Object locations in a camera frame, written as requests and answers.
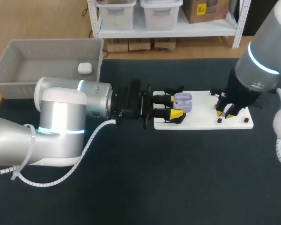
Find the cable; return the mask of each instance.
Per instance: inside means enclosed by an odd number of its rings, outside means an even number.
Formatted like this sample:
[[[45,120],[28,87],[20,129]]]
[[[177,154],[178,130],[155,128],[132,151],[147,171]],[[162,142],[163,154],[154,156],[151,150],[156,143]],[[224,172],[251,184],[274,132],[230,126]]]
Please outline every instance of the cable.
[[[106,52],[106,55],[103,56],[103,59],[106,58],[108,56],[108,51],[103,49],[103,52]]]
[[[16,170],[19,167],[20,167],[19,165],[14,165],[14,166],[12,166],[10,168],[6,168],[6,169],[3,169],[3,170],[0,170],[0,174],[12,172],[12,171]]]
[[[16,177],[18,177],[20,175],[20,172],[21,170],[24,168],[24,166],[26,166],[26,164],[28,163],[31,155],[32,155],[32,152],[33,152],[33,147],[34,147],[34,144],[36,142],[36,130],[34,128],[33,125],[31,124],[24,124],[24,127],[30,127],[31,129],[31,140],[30,140],[30,145],[29,145],[29,148],[28,148],[28,151],[27,151],[27,154],[26,154],[26,157],[24,159],[24,161],[22,162],[22,164],[19,166],[18,169],[16,169],[14,172],[13,172],[13,176],[11,177],[11,180],[14,180],[16,179]]]
[[[66,178],[68,178],[74,171],[75,169],[77,168],[77,166],[79,165],[79,163],[82,161],[82,158],[83,156],[85,155],[86,151],[88,150],[90,144],[92,143],[94,137],[96,136],[96,134],[98,133],[98,131],[104,127],[105,125],[108,125],[108,124],[116,124],[116,121],[115,120],[107,120],[103,123],[101,123],[93,132],[93,134],[91,135],[91,137],[89,138],[85,148],[83,149],[82,151],[82,154],[81,154],[81,158],[79,160],[78,163],[76,163],[75,165],[73,165],[73,167],[70,169],[69,172],[66,173],[66,175],[64,175],[62,178],[56,180],[56,181],[53,181],[53,182],[50,182],[50,183],[35,183],[35,182],[32,182],[28,179],[26,179],[25,177],[23,177],[21,174],[19,174],[19,178],[26,184],[29,184],[31,186],[35,186],[35,187],[40,187],[40,188],[46,188],[46,187],[51,187],[51,186],[54,186],[54,185],[57,185],[61,182],[63,182]]]
[[[280,101],[281,101],[281,88],[278,88],[276,90],[277,94],[280,97]],[[281,139],[277,137],[277,142],[276,142],[276,154],[277,154],[277,158],[279,160],[279,162],[281,163]]]
[[[82,11],[81,16],[85,16],[85,14],[87,13],[89,9],[88,3],[86,3],[86,8]]]
[[[90,35],[92,34],[92,32],[93,32],[93,29],[90,29],[89,38],[90,38]]]

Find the sticker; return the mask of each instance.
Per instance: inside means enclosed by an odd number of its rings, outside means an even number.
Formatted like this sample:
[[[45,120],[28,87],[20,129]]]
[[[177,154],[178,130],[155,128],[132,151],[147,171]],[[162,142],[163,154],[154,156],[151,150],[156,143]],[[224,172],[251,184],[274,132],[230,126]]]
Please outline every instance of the sticker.
[[[204,15],[206,13],[206,3],[198,4],[197,15]]]

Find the metal shelf frame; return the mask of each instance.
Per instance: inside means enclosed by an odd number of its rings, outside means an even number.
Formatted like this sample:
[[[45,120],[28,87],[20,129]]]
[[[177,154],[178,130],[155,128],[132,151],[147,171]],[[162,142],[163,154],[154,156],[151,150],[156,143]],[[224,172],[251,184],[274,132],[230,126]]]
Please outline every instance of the metal shelf frame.
[[[190,24],[183,11],[178,14],[177,27],[174,30],[148,31],[145,27],[144,13],[140,6],[134,8],[134,25],[132,30],[105,30],[101,17],[97,16],[95,0],[87,0],[89,16],[95,38],[178,38],[206,36],[235,36],[232,48],[238,48],[251,0],[239,0],[239,19],[236,23],[233,12],[236,1],[231,0],[226,19]]]

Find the black table mat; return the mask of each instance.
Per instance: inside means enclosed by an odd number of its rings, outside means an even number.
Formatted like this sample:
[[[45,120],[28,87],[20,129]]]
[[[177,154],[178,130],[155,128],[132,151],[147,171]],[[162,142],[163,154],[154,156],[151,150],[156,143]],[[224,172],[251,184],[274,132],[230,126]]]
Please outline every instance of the black table mat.
[[[140,78],[153,90],[225,87],[236,59],[104,60],[113,88]],[[141,120],[108,125],[83,161],[59,185],[36,188],[0,176],[1,224],[248,225],[281,224],[281,164],[272,122],[278,96],[251,107],[252,130],[147,130]],[[38,127],[32,100],[2,100],[0,117]],[[85,142],[101,120],[87,119]],[[50,182],[68,168],[27,166],[22,174]]]

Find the gray storage bin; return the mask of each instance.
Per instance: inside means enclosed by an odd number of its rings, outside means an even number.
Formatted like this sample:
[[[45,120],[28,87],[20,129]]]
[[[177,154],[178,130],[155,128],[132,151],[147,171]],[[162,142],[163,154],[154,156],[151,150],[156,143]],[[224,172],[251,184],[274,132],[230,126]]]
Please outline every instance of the gray storage bin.
[[[12,40],[0,58],[0,92],[6,99],[33,98],[37,81],[44,77],[99,81],[103,39]],[[78,73],[90,62],[89,75]]]

